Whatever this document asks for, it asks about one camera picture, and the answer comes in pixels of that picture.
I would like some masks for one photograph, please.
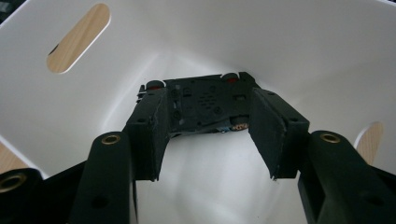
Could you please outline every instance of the white surface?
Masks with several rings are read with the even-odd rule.
[[[46,58],[96,1],[30,0],[0,29],[0,135],[54,175],[119,131],[140,84],[247,71],[349,141],[385,125],[375,166],[396,174],[396,7],[375,0],[104,0],[111,23],[73,68]],[[295,180],[269,179],[248,133],[174,139],[146,223],[305,223]]]

